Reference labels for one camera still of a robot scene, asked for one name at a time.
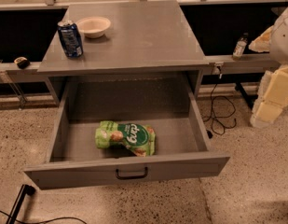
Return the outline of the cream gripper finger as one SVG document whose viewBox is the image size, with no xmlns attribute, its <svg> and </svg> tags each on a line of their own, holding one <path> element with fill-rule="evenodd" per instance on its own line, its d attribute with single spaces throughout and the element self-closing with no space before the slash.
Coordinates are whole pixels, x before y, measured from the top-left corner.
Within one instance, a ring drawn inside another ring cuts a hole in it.
<svg viewBox="0 0 288 224">
<path fill-rule="evenodd" d="M 258 53 L 269 52 L 271 32 L 272 26 L 268 27 L 265 32 L 251 42 L 249 50 Z"/>
<path fill-rule="evenodd" d="M 250 122 L 264 128 L 272 124 L 288 106 L 288 64 L 275 72 L 266 71 L 258 88 Z"/>
</svg>

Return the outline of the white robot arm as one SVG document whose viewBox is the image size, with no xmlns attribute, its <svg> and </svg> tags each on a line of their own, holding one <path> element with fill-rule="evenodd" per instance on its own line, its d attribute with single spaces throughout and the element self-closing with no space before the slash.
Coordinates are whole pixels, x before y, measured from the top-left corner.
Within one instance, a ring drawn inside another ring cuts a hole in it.
<svg viewBox="0 0 288 224">
<path fill-rule="evenodd" d="M 275 72 L 266 71 L 260 81 L 250 122 L 253 127 L 263 128 L 272 124 L 288 106 L 288 7 L 249 49 L 268 52 L 281 65 Z"/>
</svg>

